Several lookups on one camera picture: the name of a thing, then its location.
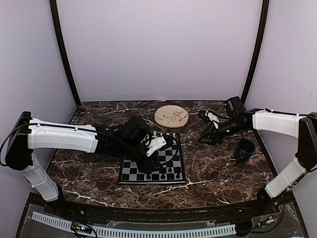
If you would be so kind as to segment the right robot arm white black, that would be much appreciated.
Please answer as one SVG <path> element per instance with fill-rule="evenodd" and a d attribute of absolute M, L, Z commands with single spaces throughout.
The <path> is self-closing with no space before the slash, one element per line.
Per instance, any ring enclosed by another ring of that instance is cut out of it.
<path fill-rule="evenodd" d="M 223 117 L 211 110 L 199 111 L 199 117 L 208 125 L 199 143 L 220 145 L 226 137 L 253 130 L 265 141 L 272 139 L 268 144 L 270 155 L 291 157 L 280 164 L 278 175 L 261 190 L 262 197 L 253 203 L 253 211 L 263 215 L 272 207 L 271 199 L 317 169 L 317 115 L 315 112 L 299 114 L 260 108 L 248 110 L 239 97 L 232 97 L 223 105 L 227 113 Z"/>

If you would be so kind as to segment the black white chess board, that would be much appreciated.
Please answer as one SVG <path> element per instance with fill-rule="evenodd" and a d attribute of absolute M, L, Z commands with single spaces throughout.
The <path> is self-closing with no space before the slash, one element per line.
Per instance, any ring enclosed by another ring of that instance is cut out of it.
<path fill-rule="evenodd" d="M 163 165 L 159 169 L 156 169 L 150 173 L 151 179 L 146 180 L 146 175 L 138 171 L 136 162 L 131 160 L 122 160 L 120 171 L 119 171 L 119 185 L 146 185 L 146 184 L 182 184 L 186 182 L 186 175 L 184 169 L 184 161 L 182 148 L 180 143 L 180 135 L 176 133 L 177 139 L 176 144 L 158 151 L 158 158 L 160 163 Z M 168 172 L 168 168 L 172 167 L 172 172 Z M 175 167 L 181 168 L 180 179 L 175 177 L 176 173 L 174 172 Z M 129 180 L 122 180 L 122 174 L 129 174 Z M 137 180 L 137 174 L 143 174 L 143 180 Z M 165 180 L 161 180 L 161 174 L 165 174 Z M 167 174 L 174 174 L 173 180 L 167 179 Z"/>

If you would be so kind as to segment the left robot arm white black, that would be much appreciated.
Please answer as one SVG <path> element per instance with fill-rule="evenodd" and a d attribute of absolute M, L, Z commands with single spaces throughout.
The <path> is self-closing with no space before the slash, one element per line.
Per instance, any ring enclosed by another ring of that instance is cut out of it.
<path fill-rule="evenodd" d="M 66 149 L 92 154 L 109 154 L 136 160 L 146 171 L 159 166 L 155 153 L 166 145 L 164 136 L 154 135 L 140 117 L 125 124 L 67 125 L 33 118 L 23 112 L 0 146 L 6 153 L 0 164 L 19 171 L 59 216 L 66 216 L 70 206 L 62 191 L 38 162 L 36 149 Z"/>

